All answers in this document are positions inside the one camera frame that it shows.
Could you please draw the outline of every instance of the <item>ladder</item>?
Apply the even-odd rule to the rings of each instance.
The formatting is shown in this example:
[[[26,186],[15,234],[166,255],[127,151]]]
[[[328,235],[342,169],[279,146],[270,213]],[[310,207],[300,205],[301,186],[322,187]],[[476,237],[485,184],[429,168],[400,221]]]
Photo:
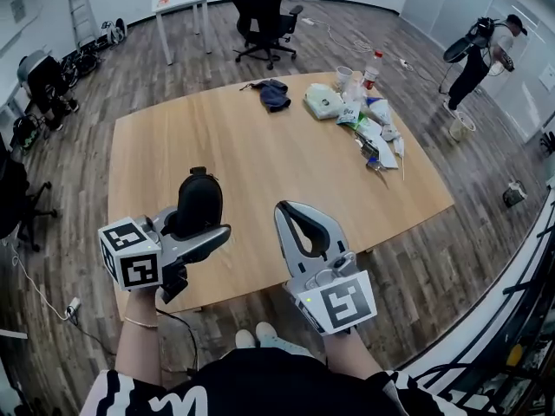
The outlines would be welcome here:
[[[101,33],[89,0],[68,0],[68,6],[75,48],[77,52],[81,52],[82,45],[98,40]]]

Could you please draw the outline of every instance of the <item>man wearing cap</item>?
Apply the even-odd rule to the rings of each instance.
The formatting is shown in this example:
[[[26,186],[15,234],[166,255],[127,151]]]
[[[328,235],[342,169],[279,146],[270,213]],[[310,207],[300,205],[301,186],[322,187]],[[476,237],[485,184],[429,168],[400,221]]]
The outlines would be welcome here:
[[[508,56],[513,46],[514,37],[520,33],[525,36],[528,32],[522,26],[522,21],[514,14],[509,15],[503,23],[495,26],[489,48],[480,49],[478,46],[470,48],[467,65],[462,74],[449,89],[449,99],[445,99],[443,106],[454,117],[459,103],[486,77],[489,68],[495,62],[500,62],[509,71],[514,71],[513,61]]]

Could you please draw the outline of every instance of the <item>white t-shirt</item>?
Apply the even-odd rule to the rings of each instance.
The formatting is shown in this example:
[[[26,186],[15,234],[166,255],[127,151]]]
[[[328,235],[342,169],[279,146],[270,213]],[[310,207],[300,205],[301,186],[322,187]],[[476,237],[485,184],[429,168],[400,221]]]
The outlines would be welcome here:
[[[493,30],[493,35],[490,40],[489,51],[486,50],[485,54],[482,53],[484,63],[490,68],[492,66],[492,61],[493,63],[496,62],[496,60],[493,58],[493,49],[496,46],[499,46],[507,54],[509,54],[509,49],[513,47],[513,43],[514,37],[511,30],[505,25],[496,26]]]

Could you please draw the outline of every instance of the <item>black cap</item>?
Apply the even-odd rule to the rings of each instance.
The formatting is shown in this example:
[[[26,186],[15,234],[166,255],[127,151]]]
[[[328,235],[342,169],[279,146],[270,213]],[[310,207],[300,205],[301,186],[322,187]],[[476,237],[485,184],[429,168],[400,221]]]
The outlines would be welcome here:
[[[518,26],[520,28],[520,30],[522,31],[522,33],[527,36],[528,35],[528,31],[525,29],[525,27],[522,25],[522,20],[520,20],[520,18],[518,16],[515,16],[514,14],[509,14],[506,18],[506,20],[509,23],[512,23],[516,26]]]

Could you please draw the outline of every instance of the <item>wooden floor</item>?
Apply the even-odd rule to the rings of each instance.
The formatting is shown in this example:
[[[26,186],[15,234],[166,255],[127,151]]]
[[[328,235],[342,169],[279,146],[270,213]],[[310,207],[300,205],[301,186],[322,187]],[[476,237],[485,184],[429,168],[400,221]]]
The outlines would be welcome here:
[[[523,146],[492,100],[474,93],[461,107],[472,115],[478,130],[469,140],[455,144],[447,133],[451,119],[441,107],[437,83],[405,71],[397,59],[402,57],[422,76],[438,82],[447,67],[434,44],[387,11],[316,1],[286,1],[284,6],[297,3],[304,6],[302,16],[330,23],[339,42],[353,48],[352,42],[360,39],[385,51],[377,87],[419,140],[455,199],[455,206],[439,216],[380,245],[371,256],[360,255],[361,265],[369,268],[378,307],[378,316],[361,326],[363,339],[384,367],[395,367],[465,313],[519,247],[546,197],[537,141]],[[335,44],[323,25],[299,23],[289,44],[298,51],[295,61],[282,54],[272,71],[264,62],[249,58],[236,63],[231,47],[243,48],[235,29],[236,10],[223,3],[211,6],[209,14],[211,55],[204,54],[201,36],[193,33],[191,11],[165,16],[174,54],[171,67],[166,66],[155,22],[132,27],[126,42],[106,51],[101,67],[77,85],[81,111],[66,119],[60,133],[38,142],[23,158],[32,185],[47,179],[54,185],[42,206],[62,213],[57,220],[37,223],[42,252],[20,248],[28,272],[59,310],[74,296],[80,297],[80,324],[112,351],[121,323],[112,283],[101,265],[96,230],[107,222],[115,120],[208,88],[329,71],[338,65],[363,69],[369,59],[368,54]],[[507,210],[501,194],[514,179],[524,183],[529,196]],[[10,247],[0,247],[0,328],[27,332],[29,339],[2,339],[3,361],[29,399],[40,398],[47,411],[59,406],[64,414],[78,413],[95,376],[112,367],[114,357],[60,322],[10,261]],[[230,350],[239,328],[253,330],[261,320],[271,322],[284,338],[322,355],[320,337],[280,287],[180,315],[197,335],[201,365]],[[160,334],[165,368],[190,366],[193,358],[184,326],[161,317]],[[183,374],[164,373],[168,386],[184,379]]]

